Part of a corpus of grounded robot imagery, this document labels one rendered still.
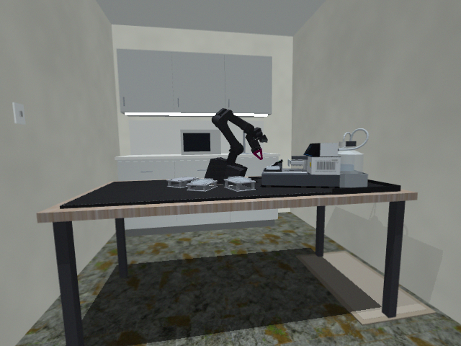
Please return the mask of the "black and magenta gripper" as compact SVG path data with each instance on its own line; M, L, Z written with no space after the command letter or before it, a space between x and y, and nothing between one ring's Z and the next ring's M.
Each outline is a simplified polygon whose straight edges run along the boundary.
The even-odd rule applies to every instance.
M250 145L250 147L251 147L252 154L253 154L254 156L256 156L258 159L262 160L262 159L263 159L263 156L262 156L262 149L261 149L261 146L254 147L254 145L253 145L252 142L249 142L249 145ZM259 156L257 155L257 153L259 153L259 152L260 152L261 157L259 157Z

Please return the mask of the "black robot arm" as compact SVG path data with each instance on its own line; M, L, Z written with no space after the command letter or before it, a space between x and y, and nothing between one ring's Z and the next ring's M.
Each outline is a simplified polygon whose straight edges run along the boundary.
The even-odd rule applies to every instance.
M244 131L244 133L247 134L246 140L248 141L248 143L252 142L254 147L260 146L259 142L267 143L268 139L265 134L263 135L261 128L254 128L252 124L247 123L245 120L242 120L240 117L233 114L232 110L222 108L215 115L213 115L212 123L222 132L222 134L225 136L225 138L230 144L230 153L228 155L228 158L226 160L217 158L217 160L225 162L227 164L231 164L236 167L243 168L243 165L237 164L235 162L237 156L243 153L244 148L242 144L238 142L238 140L228 127L228 120L233 124L237 125L241 130Z

